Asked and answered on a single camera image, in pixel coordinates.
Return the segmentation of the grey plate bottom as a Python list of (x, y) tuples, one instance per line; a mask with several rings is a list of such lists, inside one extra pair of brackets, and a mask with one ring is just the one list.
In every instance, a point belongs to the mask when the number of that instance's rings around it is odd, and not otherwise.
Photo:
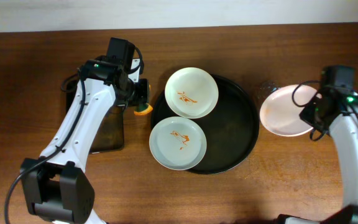
[(154, 159), (171, 170), (188, 170), (201, 162), (207, 141), (194, 121), (173, 116), (159, 121), (151, 130), (149, 148)]

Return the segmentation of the pink plate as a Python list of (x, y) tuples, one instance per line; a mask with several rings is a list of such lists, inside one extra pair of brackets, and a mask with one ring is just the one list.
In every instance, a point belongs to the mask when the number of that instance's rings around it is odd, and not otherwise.
[(281, 87), (266, 97), (259, 111), (260, 122), (266, 130), (279, 136), (295, 137), (313, 129), (300, 119), (303, 108), (297, 107), (292, 100), (297, 86)]

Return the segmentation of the orange green scrub sponge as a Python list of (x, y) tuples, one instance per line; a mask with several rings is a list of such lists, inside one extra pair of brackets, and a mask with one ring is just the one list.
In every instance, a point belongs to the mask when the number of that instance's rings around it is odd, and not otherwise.
[(145, 116), (149, 114), (152, 110), (152, 106), (150, 106), (148, 103), (142, 103), (135, 107), (134, 114), (136, 116)]

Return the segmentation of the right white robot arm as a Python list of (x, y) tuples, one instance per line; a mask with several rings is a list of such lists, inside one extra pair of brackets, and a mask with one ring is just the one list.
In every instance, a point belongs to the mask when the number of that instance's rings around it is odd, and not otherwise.
[(300, 118), (337, 150), (343, 184), (343, 206), (323, 223), (358, 223), (358, 96), (339, 90), (320, 90), (302, 105)]

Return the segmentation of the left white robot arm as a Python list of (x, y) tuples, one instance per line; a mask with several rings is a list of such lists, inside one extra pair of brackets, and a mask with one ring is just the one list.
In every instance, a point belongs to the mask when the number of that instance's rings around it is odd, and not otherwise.
[(114, 106), (151, 112), (149, 83), (140, 78), (141, 55), (88, 60), (78, 68), (75, 97), (49, 145), (38, 159), (24, 159), (15, 180), (21, 183), (30, 214), (52, 223), (102, 223), (95, 191), (85, 175), (91, 145)]

